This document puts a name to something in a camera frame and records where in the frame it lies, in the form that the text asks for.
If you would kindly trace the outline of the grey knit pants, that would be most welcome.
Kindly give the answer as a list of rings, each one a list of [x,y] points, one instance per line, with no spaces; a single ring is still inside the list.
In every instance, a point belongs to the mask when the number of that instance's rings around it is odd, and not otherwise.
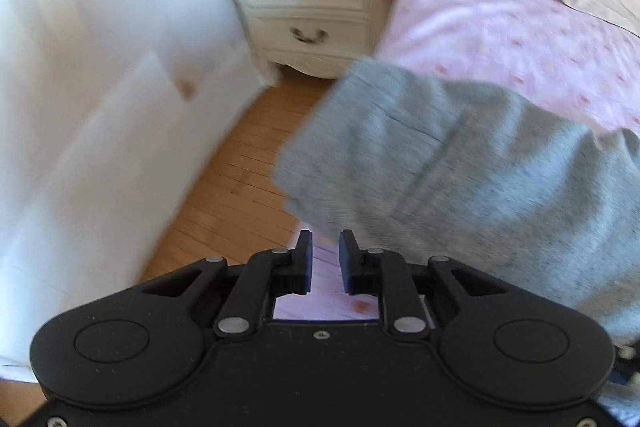
[[[411,262],[447,255],[639,336],[639,139],[491,83],[356,63],[283,147],[292,213]]]

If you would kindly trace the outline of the lower nightstand drawer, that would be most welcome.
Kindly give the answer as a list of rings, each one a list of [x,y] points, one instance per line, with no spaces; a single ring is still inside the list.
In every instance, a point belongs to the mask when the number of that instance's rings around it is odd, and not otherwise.
[[[265,50],[338,57],[370,53],[368,26],[356,20],[254,17],[255,41]]]

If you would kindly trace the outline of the pink patterned bed sheet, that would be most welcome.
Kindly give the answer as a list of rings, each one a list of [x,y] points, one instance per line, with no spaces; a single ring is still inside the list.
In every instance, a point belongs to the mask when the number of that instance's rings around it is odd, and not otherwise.
[[[365,60],[491,83],[597,133],[639,139],[639,40],[558,0],[395,0]]]

